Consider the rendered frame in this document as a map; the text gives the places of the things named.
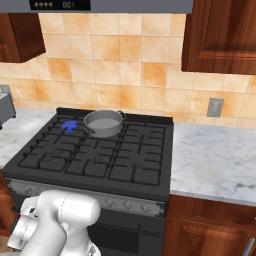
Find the grey wall socket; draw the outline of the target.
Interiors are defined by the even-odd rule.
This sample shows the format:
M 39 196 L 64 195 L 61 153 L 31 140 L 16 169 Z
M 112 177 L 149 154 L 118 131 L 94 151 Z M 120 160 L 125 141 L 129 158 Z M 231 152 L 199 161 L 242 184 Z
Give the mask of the grey wall socket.
M 221 116 L 223 103 L 223 98 L 211 98 L 208 104 L 207 116 L 219 118 Z

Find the black oven door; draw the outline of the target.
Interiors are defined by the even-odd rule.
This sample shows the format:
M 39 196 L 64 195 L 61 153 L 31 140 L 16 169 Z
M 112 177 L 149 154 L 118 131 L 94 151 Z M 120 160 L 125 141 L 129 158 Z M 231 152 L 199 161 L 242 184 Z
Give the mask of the black oven door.
M 165 219 L 104 213 L 88 228 L 102 256 L 161 256 Z

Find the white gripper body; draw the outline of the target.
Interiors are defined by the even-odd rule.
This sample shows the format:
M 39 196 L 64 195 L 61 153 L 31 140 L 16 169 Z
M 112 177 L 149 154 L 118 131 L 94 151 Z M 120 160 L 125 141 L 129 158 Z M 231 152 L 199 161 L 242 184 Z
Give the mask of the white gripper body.
M 36 228 L 36 219 L 29 216 L 17 216 L 10 226 L 10 238 L 7 246 L 22 250 Z

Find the black gas stove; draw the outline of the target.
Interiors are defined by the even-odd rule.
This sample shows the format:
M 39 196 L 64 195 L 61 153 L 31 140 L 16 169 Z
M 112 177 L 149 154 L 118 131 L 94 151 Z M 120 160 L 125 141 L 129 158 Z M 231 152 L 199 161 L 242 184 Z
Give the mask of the black gas stove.
M 168 117 L 127 114 L 122 130 L 96 138 L 84 129 L 86 111 L 59 108 L 39 132 L 3 167 L 19 209 L 24 199 L 45 190 L 84 193 L 97 199 L 101 215 L 123 213 L 164 218 L 170 192 L 174 123 Z M 74 120 L 71 133 L 62 124 Z M 24 193 L 24 187 L 32 189 Z M 112 199 L 108 207 L 105 199 Z M 129 202 L 127 210 L 123 203 Z M 150 207 L 144 213 L 141 205 Z

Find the grey toaster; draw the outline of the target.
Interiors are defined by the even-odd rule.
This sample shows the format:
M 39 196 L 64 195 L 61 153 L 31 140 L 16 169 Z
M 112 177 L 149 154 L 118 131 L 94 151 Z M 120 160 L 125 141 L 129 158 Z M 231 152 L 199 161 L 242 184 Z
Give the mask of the grey toaster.
M 16 110 L 10 87 L 0 84 L 0 130 L 5 122 L 15 117 Z

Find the dark wood cupboard door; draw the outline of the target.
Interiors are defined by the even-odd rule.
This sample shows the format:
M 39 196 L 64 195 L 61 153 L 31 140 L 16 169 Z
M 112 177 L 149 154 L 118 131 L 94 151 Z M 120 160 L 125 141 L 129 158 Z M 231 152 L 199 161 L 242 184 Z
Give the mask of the dark wood cupboard door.
M 255 238 L 249 256 L 256 256 L 256 230 L 209 220 L 166 219 L 162 256 L 242 256 Z

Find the dark wood base cupboard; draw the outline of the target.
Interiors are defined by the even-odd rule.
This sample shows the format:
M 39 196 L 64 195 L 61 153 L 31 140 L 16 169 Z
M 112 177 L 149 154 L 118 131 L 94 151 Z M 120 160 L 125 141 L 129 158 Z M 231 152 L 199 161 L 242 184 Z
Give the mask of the dark wood base cupboard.
M 17 212 L 13 211 L 14 202 L 7 188 L 5 180 L 0 169 L 0 235 L 9 236 L 9 228 Z

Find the grey cooking pot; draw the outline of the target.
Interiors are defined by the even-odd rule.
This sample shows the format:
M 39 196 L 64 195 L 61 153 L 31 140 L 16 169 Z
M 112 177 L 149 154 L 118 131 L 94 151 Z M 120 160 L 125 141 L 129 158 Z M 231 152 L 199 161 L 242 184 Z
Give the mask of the grey cooking pot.
M 84 129 L 93 137 L 107 138 L 118 134 L 126 115 L 122 111 L 98 110 L 84 117 Z

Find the dark wood wall cupboard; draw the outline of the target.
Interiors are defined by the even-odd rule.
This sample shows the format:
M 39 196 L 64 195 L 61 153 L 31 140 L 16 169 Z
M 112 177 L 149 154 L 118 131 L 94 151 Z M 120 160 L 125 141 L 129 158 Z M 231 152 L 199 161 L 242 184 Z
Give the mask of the dark wood wall cupboard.
M 181 70 L 256 75 L 256 0 L 194 0 Z
M 45 52 L 37 13 L 0 13 L 0 62 L 24 63 Z

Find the dark wood drawer front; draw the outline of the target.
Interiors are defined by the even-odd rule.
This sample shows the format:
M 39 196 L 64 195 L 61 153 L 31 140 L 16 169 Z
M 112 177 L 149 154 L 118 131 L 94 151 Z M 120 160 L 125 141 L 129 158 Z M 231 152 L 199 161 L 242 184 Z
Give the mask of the dark wood drawer front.
M 168 217 L 192 220 L 207 219 L 256 228 L 256 207 L 169 195 Z

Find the blue burner flame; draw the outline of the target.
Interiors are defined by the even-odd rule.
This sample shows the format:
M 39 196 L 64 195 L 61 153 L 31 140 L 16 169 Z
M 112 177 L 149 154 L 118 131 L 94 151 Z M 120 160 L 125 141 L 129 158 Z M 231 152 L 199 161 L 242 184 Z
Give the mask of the blue burner flame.
M 66 133 L 74 132 L 77 128 L 78 123 L 74 120 L 69 120 L 62 124 L 62 130 Z

